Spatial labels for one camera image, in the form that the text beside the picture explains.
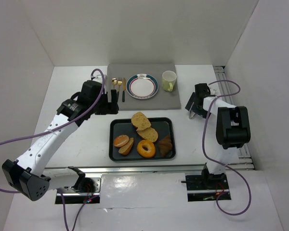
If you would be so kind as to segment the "metal food tongs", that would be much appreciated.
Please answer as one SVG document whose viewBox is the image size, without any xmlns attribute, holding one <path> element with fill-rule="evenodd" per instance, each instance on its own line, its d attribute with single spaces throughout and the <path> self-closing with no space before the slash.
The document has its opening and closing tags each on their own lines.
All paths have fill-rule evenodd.
<svg viewBox="0 0 289 231">
<path fill-rule="evenodd" d="M 188 118 L 193 119 L 196 115 L 195 107 L 192 105 L 189 109 Z"/>
</svg>

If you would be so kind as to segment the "large seeded bread slice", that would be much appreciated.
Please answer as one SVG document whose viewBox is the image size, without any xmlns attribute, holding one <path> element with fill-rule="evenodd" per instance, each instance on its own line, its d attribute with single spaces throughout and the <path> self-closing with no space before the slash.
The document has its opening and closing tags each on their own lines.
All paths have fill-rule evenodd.
<svg viewBox="0 0 289 231">
<path fill-rule="evenodd" d="M 151 123 L 148 118 L 142 113 L 137 112 L 131 117 L 131 123 L 137 131 L 145 130 L 151 127 Z"/>
</svg>

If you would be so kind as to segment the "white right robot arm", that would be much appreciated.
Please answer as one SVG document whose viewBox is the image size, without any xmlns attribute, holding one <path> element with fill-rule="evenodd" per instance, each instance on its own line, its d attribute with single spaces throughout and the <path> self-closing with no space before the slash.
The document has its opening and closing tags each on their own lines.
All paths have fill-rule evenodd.
<svg viewBox="0 0 289 231">
<path fill-rule="evenodd" d="M 203 138 L 205 138 L 209 117 L 216 122 L 216 141 L 219 149 L 214 157 L 205 157 L 208 162 L 203 175 L 218 177 L 225 173 L 228 164 L 238 160 L 238 151 L 251 138 L 248 110 L 245 106 L 235 106 L 211 94 L 209 84 L 195 85 L 185 109 L 189 111 L 189 119 L 200 116 L 205 119 Z"/>
</svg>

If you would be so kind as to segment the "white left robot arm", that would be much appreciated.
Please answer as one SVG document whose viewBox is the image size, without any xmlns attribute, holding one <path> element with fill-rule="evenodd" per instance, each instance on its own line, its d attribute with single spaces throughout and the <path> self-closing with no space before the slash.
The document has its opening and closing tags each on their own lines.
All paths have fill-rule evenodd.
<svg viewBox="0 0 289 231">
<path fill-rule="evenodd" d="M 117 91 L 105 91 L 102 82 L 85 81 L 80 92 L 59 106 L 46 130 L 47 134 L 38 138 L 15 161 L 3 163 L 2 170 L 8 183 L 31 201 L 40 199 L 49 190 L 71 188 L 81 191 L 89 180 L 78 168 L 45 168 L 65 140 L 91 115 L 117 114 L 117 97 Z"/>
</svg>

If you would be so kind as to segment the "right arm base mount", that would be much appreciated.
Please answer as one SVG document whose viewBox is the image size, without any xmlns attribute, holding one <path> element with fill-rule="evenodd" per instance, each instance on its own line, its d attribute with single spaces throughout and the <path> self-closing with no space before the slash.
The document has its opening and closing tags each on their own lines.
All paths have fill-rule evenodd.
<svg viewBox="0 0 289 231">
<path fill-rule="evenodd" d="M 186 175 L 181 183 L 186 186 L 188 202 L 231 200 L 226 174 L 211 174 L 207 166 L 200 174 Z"/>
</svg>

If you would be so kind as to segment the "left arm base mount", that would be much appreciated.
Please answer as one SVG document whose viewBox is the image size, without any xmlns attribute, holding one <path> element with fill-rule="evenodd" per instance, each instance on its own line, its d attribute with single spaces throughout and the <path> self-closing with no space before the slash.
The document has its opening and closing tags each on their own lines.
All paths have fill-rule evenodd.
<svg viewBox="0 0 289 231">
<path fill-rule="evenodd" d="M 86 181 L 80 191 L 74 191 L 72 188 L 62 189 L 66 205 L 76 204 L 99 204 L 101 190 L 101 176 L 86 178 Z"/>
</svg>

